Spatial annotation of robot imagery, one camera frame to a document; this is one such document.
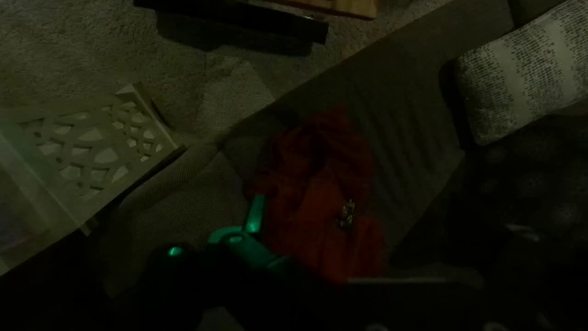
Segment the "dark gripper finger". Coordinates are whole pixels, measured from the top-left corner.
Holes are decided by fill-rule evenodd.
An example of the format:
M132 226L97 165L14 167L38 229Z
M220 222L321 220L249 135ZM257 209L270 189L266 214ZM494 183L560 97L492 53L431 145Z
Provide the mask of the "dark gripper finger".
M207 237L205 251L213 268L273 273L286 262L260 240L264 207L266 198L255 192L238 226L218 227Z

